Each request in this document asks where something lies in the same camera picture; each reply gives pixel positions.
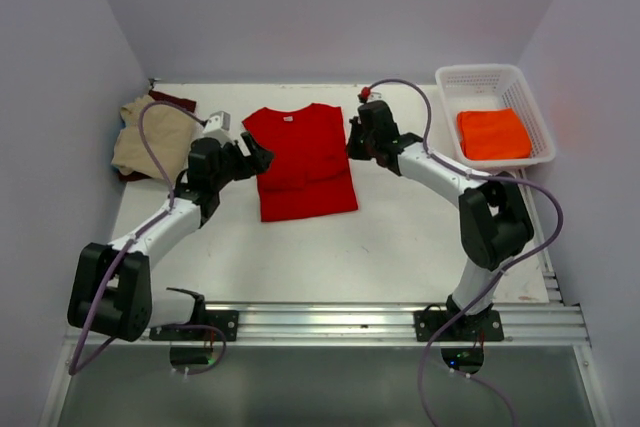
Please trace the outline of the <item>red t shirt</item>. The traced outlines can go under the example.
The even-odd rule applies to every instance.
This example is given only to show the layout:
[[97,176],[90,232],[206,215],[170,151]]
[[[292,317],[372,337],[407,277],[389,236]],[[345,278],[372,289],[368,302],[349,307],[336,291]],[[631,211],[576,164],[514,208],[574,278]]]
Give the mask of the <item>red t shirt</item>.
[[312,103],[292,112],[263,107],[246,117],[243,127],[274,154],[257,178],[263,222],[358,209],[339,107]]

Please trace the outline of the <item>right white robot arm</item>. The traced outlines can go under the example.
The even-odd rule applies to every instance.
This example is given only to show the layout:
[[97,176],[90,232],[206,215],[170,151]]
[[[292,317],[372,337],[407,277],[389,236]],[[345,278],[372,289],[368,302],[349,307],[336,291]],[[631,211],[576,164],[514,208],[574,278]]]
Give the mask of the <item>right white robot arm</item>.
[[458,163],[446,166],[427,151],[419,136],[399,131],[384,101],[361,105],[349,123],[347,152],[351,159],[374,160],[457,208],[467,261],[447,300],[445,326],[454,338],[470,338],[481,327],[480,315],[493,303],[499,269],[520,254],[534,235],[514,178],[495,180],[478,171],[464,171]]

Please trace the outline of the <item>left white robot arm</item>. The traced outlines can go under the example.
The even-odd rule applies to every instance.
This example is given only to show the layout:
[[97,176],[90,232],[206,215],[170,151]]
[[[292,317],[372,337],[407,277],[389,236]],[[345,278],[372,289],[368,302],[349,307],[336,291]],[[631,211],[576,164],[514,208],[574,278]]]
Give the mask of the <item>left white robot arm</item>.
[[135,341],[149,328],[175,329],[185,339],[208,326],[203,295],[170,287],[152,292],[151,273],[185,237],[203,227],[230,183],[268,171],[275,156],[247,132],[236,142],[194,141],[173,192],[132,232],[108,244],[90,243],[79,256],[68,323],[115,339]]

